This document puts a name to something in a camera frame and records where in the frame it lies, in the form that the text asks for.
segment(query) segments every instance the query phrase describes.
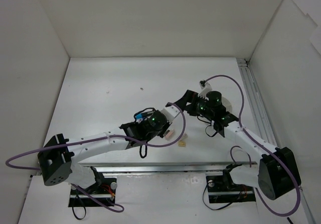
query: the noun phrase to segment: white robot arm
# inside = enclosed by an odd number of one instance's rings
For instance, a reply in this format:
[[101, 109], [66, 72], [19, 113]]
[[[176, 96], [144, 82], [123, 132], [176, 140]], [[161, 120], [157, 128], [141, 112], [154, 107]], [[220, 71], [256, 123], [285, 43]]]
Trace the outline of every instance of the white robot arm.
[[125, 136], [147, 143], [155, 136], [163, 137], [164, 132], [180, 113], [174, 106], [167, 106], [161, 111], [138, 112], [135, 121], [119, 128], [94, 136], [78, 139], [65, 139], [62, 134], [53, 136], [45, 145], [77, 144], [66, 148], [43, 151], [38, 154], [44, 183], [52, 186], [61, 182], [75, 184], [83, 189], [101, 184], [104, 178], [93, 167], [84, 167], [80, 161], [110, 151], [127, 150], [139, 147], [135, 141], [115, 136]]
[[[238, 118], [226, 111], [226, 108], [222, 105], [221, 93], [212, 91], [210, 84], [206, 81], [201, 81], [200, 85], [202, 89], [200, 93], [187, 90], [184, 96], [175, 102], [175, 105], [191, 116], [202, 116], [213, 123], [213, 128], [221, 136], [240, 146], [257, 164], [252, 168], [237, 164], [227, 166], [223, 171], [223, 179], [226, 185], [244, 184], [258, 187], [270, 199], [276, 199], [294, 188], [289, 175], [278, 162], [257, 146], [245, 134], [244, 130], [250, 133], [267, 150], [280, 158], [300, 185], [301, 179], [294, 155], [290, 149], [279, 149], [265, 142], [246, 127], [240, 127]], [[65, 139], [62, 134], [54, 136], [46, 147], [65, 143], [83, 142], [83, 144], [43, 151], [38, 154], [45, 185], [51, 186], [65, 181], [87, 190], [101, 185], [104, 178], [101, 173], [93, 167], [83, 167], [78, 163], [109, 151], [126, 150], [142, 145], [142, 143], [134, 141], [133, 138], [148, 143], [155, 136], [163, 137], [180, 111], [169, 104], [161, 111], [151, 109], [148, 112], [145, 112], [144, 109], [135, 114], [134, 122], [123, 124], [119, 128], [99, 135], [70, 140]]]

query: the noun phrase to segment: white table surface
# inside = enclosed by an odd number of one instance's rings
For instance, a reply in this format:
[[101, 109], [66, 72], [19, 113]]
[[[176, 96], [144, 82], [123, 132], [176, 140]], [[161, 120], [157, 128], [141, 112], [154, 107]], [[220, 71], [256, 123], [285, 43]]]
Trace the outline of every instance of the white table surface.
[[[125, 211], [91, 207], [86, 218], [78, 221], [67, 207], [70, 186], [64, 182], [46, 187], [41, 176], [34, 176], [19, 224], [262, 223], [255, 202], [235, 203], [221, 211], [207, 209], [202, 203], [205, 181], [205, 174], [196, 173], [118, 176], [116, 202]], [[76, 208], [76, 213], [81, 216], [83, 209]]]
[[[167, 102], [181, 98], [187, 89], [200, 91], [199, 81], [217, 74], [235, 78], [245, 93], [235, 58], [72, 58], [51, 120], [46, 142], [55, 134], [65, 138], [90, 136], [133, 121], [133, 114], [146, 107], [162, 109]], [[238, 116], [241, 95], [227, 78], [210, 81], [232, 104]], [[148, 148], [141, 159], [138, 148], [114, 151], [88, 158], [83, 163], [222, 163], [231, 161], [229, 140], [205, 134], [206, 124], [186, 115], [186, 147]], [[176, 135], [182, 117], [175, 119]], [[256, 131], [245, 94], [243, 124]], [[167, 143], [156, 137], [150, 143]], [[247, 161], [242, 152], [238, 160]]]

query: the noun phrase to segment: red wire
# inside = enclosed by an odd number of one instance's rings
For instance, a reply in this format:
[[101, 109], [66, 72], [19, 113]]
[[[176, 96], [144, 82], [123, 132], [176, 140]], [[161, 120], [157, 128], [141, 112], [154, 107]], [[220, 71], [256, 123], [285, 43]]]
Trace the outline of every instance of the red wire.
[[104, 190], [107, 190], [107, 191], [109, 192], [109, 194], [111, 194], [112, 196], [115, 195], [115, 194], [111, 191], [109, 185], [102, 184], [101, 187], [102, 187]]
[[247, 197], [247, 189], [246, 189], [246, 186], [245, 186], [245, 185], [242, 185], [242, 186], [243, 186], [243, 189], [244, 189], [244, 191], [245, 191], [244, 198], [246, 198], [246, 197]]

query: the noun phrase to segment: small object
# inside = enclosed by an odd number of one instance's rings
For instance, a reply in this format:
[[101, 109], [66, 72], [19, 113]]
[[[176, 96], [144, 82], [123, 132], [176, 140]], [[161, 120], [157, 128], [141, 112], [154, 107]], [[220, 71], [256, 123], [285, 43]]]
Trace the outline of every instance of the small object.
[[165, 139], [170, 140], [173, 137], [174, 133], [175, 133], [175, 130], [170, 130], [167, 134], [165, 132]]
[[186, 143], [184, 141], [179, 141], [179, 147], [186, 147]]
[[116, 182], [112, 182], [112, 183], [110, 184], [110, 188], [111, 188], [112, 190], [115, 190], [115, 189], [117, 188], [117, 183], [116, 183]]
[[215, 183], [214, 183], [213, 180], [209, 180], [209, 182], [207, 183], [207, 185], [208, 185], [210, 188], [212, 188], [212, 187], [214, 187]]
[[183, 134], [183, 136], [180, 138], [180, 141], [181, 140], [185, 140], [185, 139], [187, 139], [187, 134], [186, 133]]

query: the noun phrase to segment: black cable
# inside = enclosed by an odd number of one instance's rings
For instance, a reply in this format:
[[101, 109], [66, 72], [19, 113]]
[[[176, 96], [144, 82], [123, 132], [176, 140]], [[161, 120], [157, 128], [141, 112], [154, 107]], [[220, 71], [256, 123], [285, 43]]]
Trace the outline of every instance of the black cable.
[[153, 111], [156, 111], [156, 109], [155, 109], [154, 107], [147, 107], [147, 108], [143, 109], [142, 111], [139, 111], [139, 112], [135, 113], [135, 114], [134, 114], [135, 122], [137, 121], [136, 116], [137, 116], [138, 114], [141, 114], [141, 113], [145, 112], [145, 111], [148, 110], [148, 109], [151, 109], [151, 110], [153, 110]]
[[205, 203], [205, 201], [204, 201], [204, 194], [205, 194], [206, 188], [207, 188], [207, 184], [206, 184], [205, 189], [204, 189], [204, 191], [203, 191], [202, 199], [203, 199], [204, 205], [205, 205], [208, 209], [211, 209], [211, 210], [222, 210], [222, 209], [225, 209], [225, 208], [229, 207], [231, 204], [233, 204], [234, 202], [236, 202], [236, 201], [240, 198], [240, 196], [241, 196], [241, 194], [242, 194], [242, 192], [243, 192], [242, 190], [240, 191], [240, 193], [239, 193], [238, 196], [236, 197], [235, 201], [232, 201], [232, 202], [230, 202], [230, 203], [228, 203], [228, 204], [226, 204], [226, 205], [224, 205], [224, 206], [222, 206], [222, 207], [220, 207], [220, 208], [213, 209], [213, 208], [210, 208], [208, 205], [206, 205], [206, 203]]
[[203, 123], [211, 124], [211, 122], [209, 122], [209, 121], [205, 121], [205, 120], [200, 119], [199, 116], [197, 116], [196, 118], [197, 118], [199, 121], [203, 122]]
[[[77, 215], [76, 215], [76, 213], [75, 213], [75, 209], [74, 209], [74, 207], [75, 207], [75, 202], [76, 202], [76, 200], [79, 200], [79, 203], [81, 204], [81, 206], [84, 208], [84, 210], [85, 210], [85, 214], [84, 214], [84, 216], [82, 217], [82, 218], [79, 218]], [[85, 218], [86, 217], [86, 214], [87, 214], [87, 210], [86, 210], [86, 207], [85, 207], [85, 204], [84, 204], [84, 202], [82, 201], [82, 199], [79, 197], [79, 192], [78, 192], [78, 190], [76, 190], [76, 197], [73, 199], [73, 202], [72, 202], [72, 213], [74, 214], [74, 217], [77, 219], [77, 220], [82, 220], [83, 218]]]
[[142, 155], [142, 147], [143, 147], [143, 145], [141, 145], [141, 146], [139, 147], [139, 156], [140, 156], [142, 159], [144, 159], [144, 158], [146, 158], [146, 156], [147, 156], [147, 145], [145, 145], [145, 154], [144, 154], [144, 155]]
[[294, 224], [289, 217], [286, 219], [289, 221], [290, 224]]
[[207, 132], [206, 132], [206, 130], [207, 130], [207, 128], [208, 127], [210, 127], [211, 125], [208, 125], [206, 128], [205, 128], [205, 134], [208, 136], [208, 137], [214, 137], [214, 136], [216, 136], [217, 134], [218, 134], [218, 132], [216, 131], [213, 135], [209, 135]]

